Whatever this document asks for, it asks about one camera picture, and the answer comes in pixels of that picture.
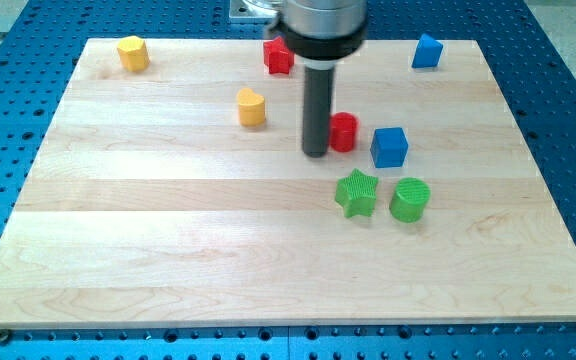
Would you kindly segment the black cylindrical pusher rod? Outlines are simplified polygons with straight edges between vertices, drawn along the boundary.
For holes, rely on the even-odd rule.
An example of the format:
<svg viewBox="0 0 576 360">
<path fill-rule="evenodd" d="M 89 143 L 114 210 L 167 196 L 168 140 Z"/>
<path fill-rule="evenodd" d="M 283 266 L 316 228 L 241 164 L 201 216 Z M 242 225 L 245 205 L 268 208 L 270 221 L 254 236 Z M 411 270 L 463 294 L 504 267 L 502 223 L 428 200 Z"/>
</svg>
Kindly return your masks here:
<svg viewBox="0 0 576 360">
<path fill-rule="evenodd" d="M 305 68 L 301 148 L 309 157 L 327 153 L 333 90 L 333 68 Z"/>
</svg>

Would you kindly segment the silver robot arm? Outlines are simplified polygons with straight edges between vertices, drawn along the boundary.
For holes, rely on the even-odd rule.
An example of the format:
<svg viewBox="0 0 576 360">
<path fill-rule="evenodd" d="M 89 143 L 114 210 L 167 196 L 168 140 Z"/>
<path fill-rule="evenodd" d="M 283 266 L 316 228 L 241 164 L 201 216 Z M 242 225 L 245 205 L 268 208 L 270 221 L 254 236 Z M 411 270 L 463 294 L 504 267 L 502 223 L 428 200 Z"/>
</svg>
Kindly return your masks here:
<svg viewBox="0 0 576 360">
<path fill-rule="evenodd" d="M 360 48 L 367 25 L 366 0 L 285 0 L 265 29 L 304 60 L 301 149 L 309 157 L 328 151 L 335 67 Z"/>
</svg>

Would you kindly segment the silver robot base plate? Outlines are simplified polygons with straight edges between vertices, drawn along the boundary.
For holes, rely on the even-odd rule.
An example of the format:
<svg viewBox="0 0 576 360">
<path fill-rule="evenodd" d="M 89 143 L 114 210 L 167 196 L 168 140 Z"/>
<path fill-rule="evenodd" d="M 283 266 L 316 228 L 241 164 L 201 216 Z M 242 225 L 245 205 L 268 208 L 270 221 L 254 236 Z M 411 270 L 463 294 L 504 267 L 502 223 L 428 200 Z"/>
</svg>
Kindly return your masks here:
<svg viewBox="0 0 576 360">
<path fill-rule="evenodd" d="M 275 17 L 281 0 L 229 0 L 231 23 L 256 23 Z"/>
</svg>

